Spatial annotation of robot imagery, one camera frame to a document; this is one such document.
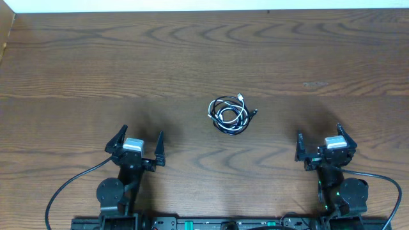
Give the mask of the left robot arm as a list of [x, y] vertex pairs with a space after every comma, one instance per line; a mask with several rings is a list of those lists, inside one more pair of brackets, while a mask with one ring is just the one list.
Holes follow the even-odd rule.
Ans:
[[116, 178], [102, 181], [96, 190], [96, 198], [100, 202], [100, 230], [151, 229], [149, 218], [134, 212], [134, 204], [143, 174], [154, 172], [156, 167], [166, 164], [164, 133], [159, 133], [155, 158], [149, 159], [144, 157], [144, 141], [125, 137], [127, 128], [123, 125], [105, 146], [105, 151], [120, 171]]

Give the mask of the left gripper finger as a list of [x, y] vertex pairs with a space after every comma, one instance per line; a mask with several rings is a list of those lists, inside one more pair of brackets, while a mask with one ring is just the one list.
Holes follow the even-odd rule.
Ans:
[[105, 152], [115, 153], [118, 149], [121, 149], [123, 147], [127, 128], [127, 125], [123, 125], [121, 127], [119, 132], [106, 144]]
[[158, 166], [164, 167], [166, 165], [166, 157], [164, 155], [164, 132], [160, 131], [157, 147], [155, 149], [155, 163]]

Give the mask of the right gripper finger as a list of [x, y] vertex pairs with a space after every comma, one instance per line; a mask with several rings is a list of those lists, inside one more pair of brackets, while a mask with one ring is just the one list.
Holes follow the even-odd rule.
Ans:
[[337, 124], [337, 148], [348, 148], [349, 150], [355, 150], [357, 143], [349, 136], [343, 126]]
[[306, 157], [306, 148], [304, 144], [304, 137], [301, 131], [297, 132], [295, 161], [304, 161]]

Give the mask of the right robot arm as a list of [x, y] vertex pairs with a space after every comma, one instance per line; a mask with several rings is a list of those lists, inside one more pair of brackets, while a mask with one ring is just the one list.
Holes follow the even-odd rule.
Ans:
[[348, 165], [357, 143], [337, 124], [337, 135], [325, 138], [316, 152], [308, 152], [304, 137], [297, 132], [295, 161], [302, 161], [306, 171], [318, 175], [318, 198], [325, 212], [311, 220], [311, 229], [363, 229], [361, 215], [367, 211], [369, 185], [357, 178], [345, 178], [342, 167]]

